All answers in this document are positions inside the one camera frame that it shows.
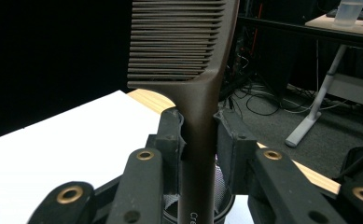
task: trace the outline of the white table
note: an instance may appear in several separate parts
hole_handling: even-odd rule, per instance
[[[349,33],[363,34],[363,21],[356,21],[355,25],[350,28],[334,26],[334,18],[328,18],[325,15],[305,23],[307,26],[317,28],[339,30]],[[327,75],[321,85],[321,88],[314,99],[312,109],[309,115],[300,123],[300,125],[286,139],[286,145],[296,147],[301,139],[309,132],[315,122],[321,116],[320,106],[327,93],[363,104],[363,80],[355,77],[348,77],[342,74],[336,74],[339,62],[342,59],[348,46],[340,45],[338,52],[329,68]]]
[[[117,91],[0,137],[0,224],[26,223],[63,183],[85,181],[96,189],[121,175],[159,120]],[[252,223],[246,198],[237,197],[226,223]]]

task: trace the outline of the gray carpet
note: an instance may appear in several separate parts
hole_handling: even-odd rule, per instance
[[[292,160],[298,161],[322,175],[329,178],[336,176],[349,149],[363,147],[363,107],[352,110],[349,105],[338,105],[331,109],[321,110],[322,115],[314,127],[297,147],[291,148],[286,146],[285,140],[306,117],[308,111],[290,113],[279,108],[274,112],[278,108],[278,104],[273,100],[268,101],[267,96],[269,95],[263,93],[268,92],[265,88],[254,84],[254,86],[244,88],[245,90],[255,91],[245,94],[238,90],[231,99],[234,102],[234,109],[241,114],[258,141],[267,147],[284,151]],[[282,107],[294,108],[289,111],[301,111],[303,108],[295,108],[296,105],[305,103],[304,106],[308,107],[312,101],[312,98],[301,97],[299,93],[287,90]],[[331,100],[322,107],[338,103]],[[227,101],[226,107],[230,107],[229,101]]]

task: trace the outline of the table surface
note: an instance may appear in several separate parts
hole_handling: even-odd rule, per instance
[[[355,34],[363,35],[363,21],[356,21],[355,25],[352,27],[344,28],[340,26],[335,26],[333,22],[335,18],[327,17],[326,15],[315,18],[314,20],[305,23],[307,26],[313,26],[317,28],[331,29],[337,31],[345,31]]]
[[[0,224],[26,223],[61,184],[98,188],[121,175],[130,153],[145,146],[159,113],[171,106],[152,91],[117,91],[0,137]],[[296,164],[317,186],[338,192],[337,183]],[[246,198],[237,196],[227,223],[252,223]]]

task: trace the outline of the black comb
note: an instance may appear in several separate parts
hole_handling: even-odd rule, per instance
[[[156,91],[184,116],[178,223],[214,222],[218,95],[238,0],[133,0],[129,88]]]

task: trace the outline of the dark background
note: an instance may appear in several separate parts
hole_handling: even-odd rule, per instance
[[[0,1],[0,136],[126,88],[131,1]]]

